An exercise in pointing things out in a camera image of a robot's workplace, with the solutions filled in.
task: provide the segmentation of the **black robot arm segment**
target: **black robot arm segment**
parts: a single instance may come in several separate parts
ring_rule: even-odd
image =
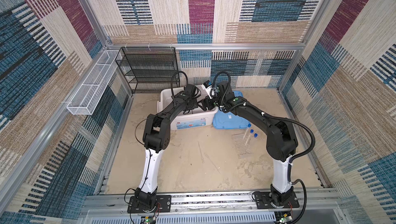
[[[227,83],[226,81],[220,82],[217,85],[218,97],[207,101],[218,104],[218,99],[224,96],[224,106],[221,108],[225,112],[231,112],[249,120],[267,135],[266,148],[272,158],[285,162],[290,155],[294,155],[298,141],[293,124],[263,116],[262,113],[264,112],[252,105],[247,99],[235,97],[231,88],[227,90]]]
[[[183,91],[172,96],[173,102],[156,115],[147,116],[143,134],[145,148],[155,150],[156,153],[166,149],[170,141],[170,125],[182,111],[193,110],[198,107],[196,100],[197,88],[187,84]]]
[[[232,104],[246,103],[246,105],[238,105],[231,112],[249,120],[267,135],[266,148],[272,158],[285,162],[290,155],[295,154],[298,142],[292,123],[263,117],[262,111],[250,107],[252,104],[245,98],[236,97],[234,99],[236,100],[231,100]]]

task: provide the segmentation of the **black wire mesh shelf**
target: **black wire mesh shelf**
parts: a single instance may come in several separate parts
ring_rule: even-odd
[[[133,93],[160,93],[170,88],[172,75],[178,71],[173,47],[122,47],[116,63]],[[173,87],[180,86],[178,75]]]

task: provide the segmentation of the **patterned fabric wall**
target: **patterned fabric wall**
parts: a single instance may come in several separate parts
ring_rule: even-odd
[[[396,0],[333,0],[283,90],[355,223],[396,221]]]
[[[114,73],[91,116],[69,114],[0,217],[0,223],[76,223],[94,193],[120,123],[127,91]]]
[[[320,0],[89,0],[113,43],[301,42]]]
[[[233,88],[271,88],[279,85],[294,52],[181,50],[176,51],[176,58],[191,84],[213,80],[225,70],[231,75]],[[222,80],[226,80],[226,75],[220,75],[216,81]]]
[[[0,0],[0,184],[100,48],[78,0]]]

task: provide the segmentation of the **blue plastic lid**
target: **blue plastic lid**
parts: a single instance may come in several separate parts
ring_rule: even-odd
[[[235,97],[243,97],[240,91],[234,91]],[[246,129],[251,127],[250,122],[232,113],[218,111],[213,118],[213,127],[216,129]]]

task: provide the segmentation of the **metal bracket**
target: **metal bracket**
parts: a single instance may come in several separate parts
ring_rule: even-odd
[[[156,204],[154,209],[150,211],[151,213],[155,213],[160,207],[160,212],[170,212],[171,211],[171,203],[172,203],[172,196],[171,195],[159,195],[156,198],[156,202],[160,204]],[[128,214],[136,214],[136,213],[144,213],[140,204],[135,201],[135,196],[132,196],[129,199],[128,204]]]
[[[275,207],[271,201],[270,197],[271,192],[253,192],[253,198],[256,199],[256,205],[257,209],[278,209],[278,207]],[[300,204],[298,202],[298,199],[296,197],[296,194],[294,192],[291,193],[288,201],[290,202],[291,206],[293,208],[299,208]]]

